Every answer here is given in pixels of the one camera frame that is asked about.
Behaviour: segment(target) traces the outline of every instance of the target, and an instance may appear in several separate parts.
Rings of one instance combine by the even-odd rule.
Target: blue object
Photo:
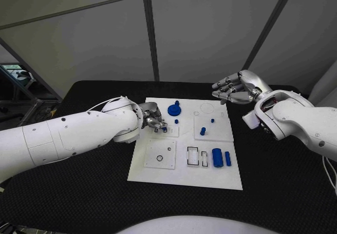
[[[232,166],[232,162],[230,162],[229,151],[225,152],[225,158],[226,158],[226,165],[227,165],[227,167],[230,167]]]
[[[206,128],[201,128],[200,135],[203,136],[206,133]]]
[[[212,150],[213,155],[213,165],[214,167],[223,167],[223,154],[219,148]]]
[[[174,105],[171,105],[168,108],[167,108],[167,112],[168,112],[168,115],[170,116],[177,116],[180,115],[181,113],[181,108],[178,106],[178,101],[176,101]]]

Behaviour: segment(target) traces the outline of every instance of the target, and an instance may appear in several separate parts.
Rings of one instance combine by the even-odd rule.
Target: robot finger
[[[237,73],[232,74],[230,76],[227,76],[226,78],[223,78],[220,81],[217,81],[213,85],[212,85],[212,88],[213,89],[217,89],[220,88],[222,86],[230,84],[230,83],[235,83],[239,81],[239,75]]]

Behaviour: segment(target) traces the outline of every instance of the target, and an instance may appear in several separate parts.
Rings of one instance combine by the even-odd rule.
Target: white board
[[[180,102],[181,113],[178,116],[173,117],[167,113],[167,108],[174,104],[176,100]],[[233,189],[242,190],[240,183],[240,174],[239,174],[239,165],[236,161],[233,141],[230,141],[230,134],[227,132],[225,135],[217,135],[219,140],[210,141],[194,139],[194,117],[200,118],[213,118],[216,121],[212,123],[210,130],[214,129],[214,126],[219,126],[219,129],[230,129],[230,121],[227,118],[226,106],[220,105],[219,101],[212,100],[190,100],[190,99],[171,99],[171,98],[152,98],[145,99],[147,102],[152,101],[158,104],[163,119],[168,126],[177,126],[178,129],[174,131],[174,134],[164,135],[161,132],[158,135],[154,134],[154,129],[145,127],[140,132],[140,139],[137,140],[132,162],[128,173],[128,181],[148,182],[148,183],[161,183],[161,184],[176,184],[186,186],[220,188],[220,189]],[[148,168],[144,167],[145,158],[147,158],[147,148],[148,141],[157,139],[155,144],[160,144],[163,140],[163,145],[165,145],[164,140],[171,140],[176,142],[176,159],[174,159],[174,169],[168,168]],[[201,162],[201,151],[207,153],[207,168],[187,166],[187,147],[197,147],[199,157]],[[163,154],[163,149],[158,148],[157,155]],[[223,153],[223,162],[225,162],[225,152],[230,153],[232,166],[225,166],[216,168],[213,166],[213,157],[212,149],[220,148]]]

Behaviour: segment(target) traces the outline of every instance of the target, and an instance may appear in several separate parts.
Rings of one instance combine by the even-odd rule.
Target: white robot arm
[[[27,169],[104,146],[111,139],[131,143],[145,126],[167,127],[157,103],[137,105],[127,97],[105,102],[102,111],[92,111],[92,107],[86,112],[0,131],[0,183]]]
[[[243,70],[213,84],[213,96],[236,104],[256,102],[242,117],[250,129],[261,126],[276,140],[294,135],[309,150],[337,161],[337,109],[314,107],[297,93],[272,91],[258,75]]]

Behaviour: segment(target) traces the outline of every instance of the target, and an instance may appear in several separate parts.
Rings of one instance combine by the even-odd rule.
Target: black table
[[[214,99],[210,93],[206,83],[80,81],[55,117],[119,95],[142,103],[147,97]],[[337,197],[321,156],[295,137],[275,141],[250,130],[242,115],[252,109],[253,104],[227,104],[243,191],[127,181],[135,143],[109,142],[14,176],[0,197],[0,218],[65,233],[114,233],[163,216],[206,215],[279,233],[337,233]]]

